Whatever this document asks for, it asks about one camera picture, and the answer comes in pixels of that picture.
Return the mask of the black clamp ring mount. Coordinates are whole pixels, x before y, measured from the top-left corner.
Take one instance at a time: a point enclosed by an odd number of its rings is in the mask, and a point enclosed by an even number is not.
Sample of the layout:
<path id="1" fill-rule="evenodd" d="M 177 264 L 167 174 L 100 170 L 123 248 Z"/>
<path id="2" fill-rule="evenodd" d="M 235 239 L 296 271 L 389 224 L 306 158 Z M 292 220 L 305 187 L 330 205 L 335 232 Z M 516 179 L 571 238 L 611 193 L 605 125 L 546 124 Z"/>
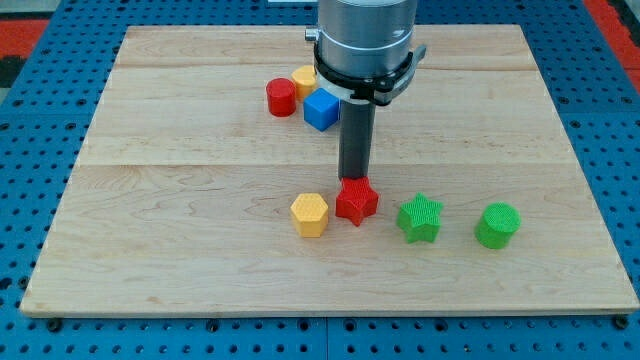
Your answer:
<path id="1" fill-rule="evenodd" d="M 314 45 L 314 66 L 318 85 L 345 101 L 368 101 L 387 106 L 410 85 L 427 47 L 420 45 L 410 51 L 398 68 L 378 77 L 353 77 L 331 69 L 321 58 L 319 45 Z"/>

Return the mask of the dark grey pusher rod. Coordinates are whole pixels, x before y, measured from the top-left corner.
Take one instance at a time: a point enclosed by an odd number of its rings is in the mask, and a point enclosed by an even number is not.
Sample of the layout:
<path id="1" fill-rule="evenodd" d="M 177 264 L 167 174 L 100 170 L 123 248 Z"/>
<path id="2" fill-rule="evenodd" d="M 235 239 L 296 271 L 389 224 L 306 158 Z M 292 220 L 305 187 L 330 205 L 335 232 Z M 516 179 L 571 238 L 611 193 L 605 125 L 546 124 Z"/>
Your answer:
<path id="1" fill-rule="evenodd" d="M 374 120 L 374 104 L 340 103 L 340 179 L 358 179 L 368 175 Z"/>

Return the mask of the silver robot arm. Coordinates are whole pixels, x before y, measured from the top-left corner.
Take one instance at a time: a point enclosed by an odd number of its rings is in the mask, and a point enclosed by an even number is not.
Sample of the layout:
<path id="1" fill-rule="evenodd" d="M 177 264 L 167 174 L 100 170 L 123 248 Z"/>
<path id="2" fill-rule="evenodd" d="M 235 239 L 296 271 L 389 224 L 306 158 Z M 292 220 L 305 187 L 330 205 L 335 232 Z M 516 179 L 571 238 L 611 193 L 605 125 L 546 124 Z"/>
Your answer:
<path id="1" fill-rule="evenodd" d="M 321 0 L 314 44 L 320 87 L 339 105 L 338 177 L 368 175 L 376 109 L 410 85 L 427 48 L 411 45 L 416 0 Z"/>

